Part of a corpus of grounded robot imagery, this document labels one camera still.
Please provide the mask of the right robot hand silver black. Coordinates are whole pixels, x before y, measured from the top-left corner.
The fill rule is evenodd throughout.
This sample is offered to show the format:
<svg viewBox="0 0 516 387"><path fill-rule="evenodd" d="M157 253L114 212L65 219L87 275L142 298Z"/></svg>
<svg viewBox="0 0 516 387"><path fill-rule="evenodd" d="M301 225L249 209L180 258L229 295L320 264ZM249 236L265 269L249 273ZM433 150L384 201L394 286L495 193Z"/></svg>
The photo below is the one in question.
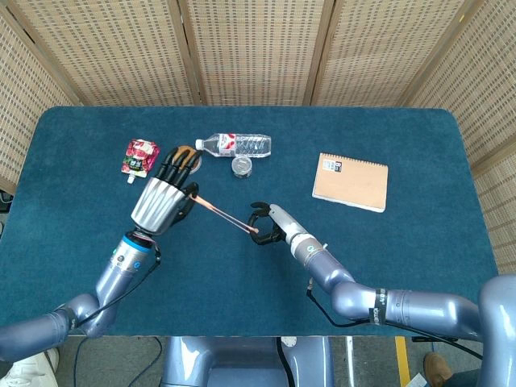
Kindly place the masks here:
<svg viewBox="0 0 516 387"><path fill-rule="evenodd" d="M295 236L308 233L296 219L277 204L253 202L251 208L254 211L248 220L248 226L254 227L255 221L259 218L270 218L273 221L273 228L268 234L259 235L254 231L250 234L253 242L258 245L276 243L281 240L290 244Z"/></svg>

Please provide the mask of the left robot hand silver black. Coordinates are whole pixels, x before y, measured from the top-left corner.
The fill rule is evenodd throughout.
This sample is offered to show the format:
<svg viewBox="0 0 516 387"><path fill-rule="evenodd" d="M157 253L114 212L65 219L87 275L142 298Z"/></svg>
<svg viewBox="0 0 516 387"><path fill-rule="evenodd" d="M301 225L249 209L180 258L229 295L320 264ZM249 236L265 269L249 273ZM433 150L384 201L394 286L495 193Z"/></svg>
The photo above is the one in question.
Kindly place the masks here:
<svg viewBox="0 0 516 387"><path fill-rule="evenodd" d="M176 152L177 148L174 148L161 162L154 177L145 185L131 213L135 233L144 238L164 234L172 225L184 219L194 206L194 201L189 196L198 195L199 186L194 181L189 184L185 182L199 154L195 153L189 163L181 169L181 164L189 152L183 152L173 162Z"/></svg>

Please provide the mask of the red juice pouch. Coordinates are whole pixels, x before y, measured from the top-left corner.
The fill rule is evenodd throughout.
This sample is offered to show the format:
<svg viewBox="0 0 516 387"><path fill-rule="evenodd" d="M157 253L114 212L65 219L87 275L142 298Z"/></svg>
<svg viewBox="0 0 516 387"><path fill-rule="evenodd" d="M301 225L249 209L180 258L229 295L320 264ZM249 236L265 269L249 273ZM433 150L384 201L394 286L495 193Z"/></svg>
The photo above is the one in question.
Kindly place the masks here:
<svg viewBox="0 0 516 387"><path fill-rule="evenodd" d="M144 139L132 139L127 145L121 172L126 173L127 183L132 184L137 177L145 178L151 171L160 153L156 143Z"/></svg>

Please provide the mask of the brown bun in plastic cup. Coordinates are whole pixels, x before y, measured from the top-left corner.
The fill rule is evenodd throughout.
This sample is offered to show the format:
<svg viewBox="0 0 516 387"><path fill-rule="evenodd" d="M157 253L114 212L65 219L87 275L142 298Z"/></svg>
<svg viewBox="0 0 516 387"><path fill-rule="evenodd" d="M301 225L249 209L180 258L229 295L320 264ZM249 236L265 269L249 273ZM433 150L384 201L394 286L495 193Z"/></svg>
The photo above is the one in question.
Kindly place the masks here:
<svg viewBox="0 0 516 387"><path fill-rule="evenodd" d="M200 168L201 168L201 164L202 164L202 154L195 148L192 148L190 147L189 145L181 145L177 148L177 152L175 153L174 157L173 157L173 162L176 161L176 159L185 151L188 151L189 154L186 156L186 158L183 160L182 164L181 164L181 169L183 169L188 163L189 163L189 160L194 156L195 153L198 153L199 154L199 157L197 158L197 160L194 162L190 172L191 173L196 173Z"/></svg>

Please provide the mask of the small clear glass jar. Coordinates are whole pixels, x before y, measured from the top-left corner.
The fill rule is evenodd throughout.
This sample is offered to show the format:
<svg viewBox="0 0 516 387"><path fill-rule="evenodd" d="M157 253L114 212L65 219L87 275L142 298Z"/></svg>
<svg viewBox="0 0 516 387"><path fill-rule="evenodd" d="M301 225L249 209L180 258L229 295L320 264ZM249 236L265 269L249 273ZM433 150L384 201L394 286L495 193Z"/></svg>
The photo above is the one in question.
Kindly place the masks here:
<svg viewBox="0 0 516 387"><path fill-rule="evenodd" d="M236 156L231 162L231 170L238 178L248 178L252 174L252 160L248 156Z"/></svg>

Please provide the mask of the kraft spiral notebook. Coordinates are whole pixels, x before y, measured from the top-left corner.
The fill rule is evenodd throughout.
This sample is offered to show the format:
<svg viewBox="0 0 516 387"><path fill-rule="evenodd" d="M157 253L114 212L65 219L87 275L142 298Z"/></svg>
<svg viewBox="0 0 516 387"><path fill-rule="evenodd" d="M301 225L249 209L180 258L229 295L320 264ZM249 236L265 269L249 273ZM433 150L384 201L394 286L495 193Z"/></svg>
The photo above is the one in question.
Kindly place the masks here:
<svg viewBox="0 0 516 387"><path fill-rule="evenodd" d="M388 175L387 165L320 152L312 197L383 213Z"/></svg>

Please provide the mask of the blue table cloth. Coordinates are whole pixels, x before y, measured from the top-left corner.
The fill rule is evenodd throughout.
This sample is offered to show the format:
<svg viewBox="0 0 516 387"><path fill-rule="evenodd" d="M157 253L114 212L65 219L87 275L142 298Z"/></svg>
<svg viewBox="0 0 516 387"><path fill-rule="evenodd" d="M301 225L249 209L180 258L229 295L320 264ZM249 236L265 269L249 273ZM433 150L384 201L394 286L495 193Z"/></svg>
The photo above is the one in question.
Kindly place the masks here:
<svg viewBox="0 0 516 387"><path fill-rule="evenodd" d="M145 186L121 172L132 139L163 153L217 132L272 139L239 179L204 155L203 198L245 220L287 210L359 283L476 300L497 275L455 117L363 107L53 107L40 117L0 237L0 327L91 293ZM320 152L389 167L383 213L312 197ZM259 246L201 206L159 239L162 264L119 303L113 335L333 335L330 298L285 243Z"/></svg>

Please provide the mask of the clear plastic water bottle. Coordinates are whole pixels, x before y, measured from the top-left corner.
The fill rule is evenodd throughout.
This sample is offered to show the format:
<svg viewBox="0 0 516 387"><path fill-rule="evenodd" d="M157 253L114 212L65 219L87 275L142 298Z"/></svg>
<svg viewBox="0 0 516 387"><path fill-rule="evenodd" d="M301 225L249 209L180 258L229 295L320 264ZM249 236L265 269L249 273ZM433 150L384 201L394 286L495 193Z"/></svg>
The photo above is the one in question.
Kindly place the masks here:
<svg viewBox="0 0 516 387"><path fill-rule="evenodd" d="M272 139L261 134L215 133L208 139L196 139L195 148L214 157L262 158L270 156Z"/></svg>

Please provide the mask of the blue-grey robot torso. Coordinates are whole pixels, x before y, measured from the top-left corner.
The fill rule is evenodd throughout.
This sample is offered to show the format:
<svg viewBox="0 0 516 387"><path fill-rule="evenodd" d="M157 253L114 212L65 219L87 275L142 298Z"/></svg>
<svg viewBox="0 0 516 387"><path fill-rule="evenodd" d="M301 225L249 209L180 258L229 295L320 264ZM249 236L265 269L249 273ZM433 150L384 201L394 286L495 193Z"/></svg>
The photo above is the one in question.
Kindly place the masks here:
<svg viewBox="0 0 516 387"><path fill-rule="evenodd" d="M334 387L326 336L169 338L160 387Z"/></svg>

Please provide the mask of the woven folding screen panel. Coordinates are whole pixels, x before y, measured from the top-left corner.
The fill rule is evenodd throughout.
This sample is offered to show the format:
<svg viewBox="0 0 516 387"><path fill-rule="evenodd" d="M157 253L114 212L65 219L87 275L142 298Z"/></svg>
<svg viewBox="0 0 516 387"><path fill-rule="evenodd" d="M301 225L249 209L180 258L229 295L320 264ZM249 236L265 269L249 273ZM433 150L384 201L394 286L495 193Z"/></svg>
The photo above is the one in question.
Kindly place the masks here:
<svg viewBox="0 0 516 387"><path fill-rule="evenodd" d="M516 0L465 0L409 106L459 124L499 273L516 273Z"/></svg>
<svg viewBox="0 0 516 387"><path fill-rule="evenodd" d="M0 0L83 106L199 105L178 0Z"/></svg>
<svg viewBox="0 0 516 387"><path fill-rule="evenodd" d="M82 101L12 10L0 0L0 189L15 194L40 116Z"/></svg>
<svg viewBox="0 0 516 387"><path fill-rule="evenodd" d="M484 0L326 0L312 106L399 106Z"/></svg>
<svg viewBox="0 0 516 387"><path fill-rule="evenodd" d="M308 106L335 0L178 0L201 102Z"/></svg>

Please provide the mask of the brown shoe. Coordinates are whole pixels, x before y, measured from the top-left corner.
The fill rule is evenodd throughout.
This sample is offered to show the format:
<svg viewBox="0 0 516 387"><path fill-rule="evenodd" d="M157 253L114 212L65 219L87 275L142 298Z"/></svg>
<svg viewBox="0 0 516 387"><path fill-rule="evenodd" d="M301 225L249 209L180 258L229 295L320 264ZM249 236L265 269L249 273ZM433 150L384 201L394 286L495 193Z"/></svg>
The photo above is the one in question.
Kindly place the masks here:
<svg viewBox="0 0 516 387"><path fill-rule="evenodd" d="M436 352L428 352L424 356L423 371L430 387L443 387L453 375L447 361Z"/></svg>

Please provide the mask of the white shoe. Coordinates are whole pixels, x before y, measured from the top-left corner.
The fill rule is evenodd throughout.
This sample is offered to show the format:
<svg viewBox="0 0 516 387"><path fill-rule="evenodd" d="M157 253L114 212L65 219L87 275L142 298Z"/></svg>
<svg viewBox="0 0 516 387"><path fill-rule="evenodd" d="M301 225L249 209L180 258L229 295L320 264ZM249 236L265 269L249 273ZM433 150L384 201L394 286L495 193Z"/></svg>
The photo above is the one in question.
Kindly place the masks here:
<svg viewBox="0 0 516 387"><path fill-rule="evenodd" d="M19 360L0 379L0 387L58 387L55 373L59 360L57 348Z"/></svg>

